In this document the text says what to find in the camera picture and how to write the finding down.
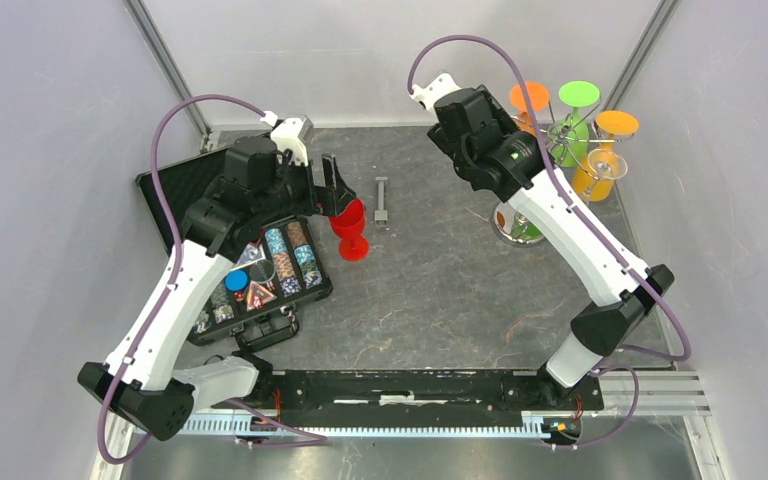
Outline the red plastic wine glass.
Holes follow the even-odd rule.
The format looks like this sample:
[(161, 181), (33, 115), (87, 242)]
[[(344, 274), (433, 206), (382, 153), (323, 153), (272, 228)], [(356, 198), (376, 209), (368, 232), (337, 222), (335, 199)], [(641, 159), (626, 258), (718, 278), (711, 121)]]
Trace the red plastic wine glass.
[(369, 252), (369, 244), (363, 236), (366, 225), (365, 206), (360, 199), (352, 200), (345, 211), (328, 218), (334, 234), (340, 239), (338, 253), (349, 262), (363, 260)]

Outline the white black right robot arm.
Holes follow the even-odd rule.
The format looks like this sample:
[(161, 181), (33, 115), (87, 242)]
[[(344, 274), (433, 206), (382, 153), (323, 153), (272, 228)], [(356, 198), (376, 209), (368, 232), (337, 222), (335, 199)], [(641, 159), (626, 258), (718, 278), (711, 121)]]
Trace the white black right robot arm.
[(590, 302), (571, 332), (539, 368), (537, 392), (562, 408), (578, 384), (610, 356), (674, 283), (665, 265), (628, 252), (545, 161), (538, 139), (521, 130), (484, 87), (415, 88), (412, 99), (436, 117), (431, 141), (473, 190), (493, 192), (534, 223), (584, 285)]

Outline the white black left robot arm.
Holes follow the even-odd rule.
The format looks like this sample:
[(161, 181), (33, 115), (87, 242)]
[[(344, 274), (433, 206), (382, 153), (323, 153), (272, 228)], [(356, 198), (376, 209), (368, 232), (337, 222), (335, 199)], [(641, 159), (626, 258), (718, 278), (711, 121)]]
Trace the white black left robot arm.
[(175, 361), (210, 295), (265, 226), (289, 216), (336, 217), (357, 195), (330, 154), (317, 185), (298, 147), (254, 136), (219, 153), (223, 170), (202, 195), (180, 218), (165, 213), (173, 247), (138, 319), (104, 361), (79, 371), (79, 384), (102, 405), (101, 424), (114, 413), (166, 441), (196, 411), (236, 398), (257, 408), (273, 397), (273, 379), (238, 353), (185, 370)]

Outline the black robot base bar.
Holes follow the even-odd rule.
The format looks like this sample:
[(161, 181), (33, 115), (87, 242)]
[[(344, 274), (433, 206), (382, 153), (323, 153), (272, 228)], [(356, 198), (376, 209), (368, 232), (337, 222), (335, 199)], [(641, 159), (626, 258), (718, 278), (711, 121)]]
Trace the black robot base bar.
[(524, 412), (601, 411), (599, 381), (560, 392), (530, 370), (284, 370), (245, 403), (295, 427), (514, 427)]

